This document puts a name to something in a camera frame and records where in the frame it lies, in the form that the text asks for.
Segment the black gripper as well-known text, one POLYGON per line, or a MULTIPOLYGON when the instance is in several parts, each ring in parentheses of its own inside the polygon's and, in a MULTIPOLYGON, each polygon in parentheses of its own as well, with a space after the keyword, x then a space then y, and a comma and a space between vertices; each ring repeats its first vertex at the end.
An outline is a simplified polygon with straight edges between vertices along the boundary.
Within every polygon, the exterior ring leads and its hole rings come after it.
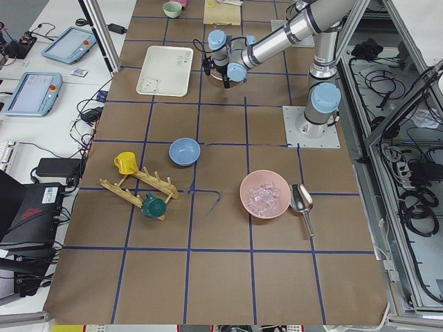
POLYGON ((224 57, 223 59, 217 59, 216 57, 204 57, 203 59, 203 69, 206 75, 210 75, 211 71, 216 70, 222 74, 222 82, 225 89, 230 88, 230 80, 228 78, 228 63, 229 58, 224 57))

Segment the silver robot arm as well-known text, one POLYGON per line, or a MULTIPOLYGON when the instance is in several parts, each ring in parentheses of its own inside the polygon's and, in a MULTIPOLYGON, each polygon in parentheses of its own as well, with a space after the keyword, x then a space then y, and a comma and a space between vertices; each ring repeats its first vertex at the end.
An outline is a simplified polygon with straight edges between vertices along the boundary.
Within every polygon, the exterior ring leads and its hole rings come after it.
POLYGON ((309 67, 309 99, 295 127, 307 138, 319 138, 341 102, 341 92, 332 80, 343 18, 353 6, 353 1, 297 1, 287 8, 286 21, 260 40, 213 30, 208 45, 201 49, 201 66, 206 75, 219 73, 224 87, 229 88, 233 82, 245 81, 251 69, 311 37, 314 58, 309 67))

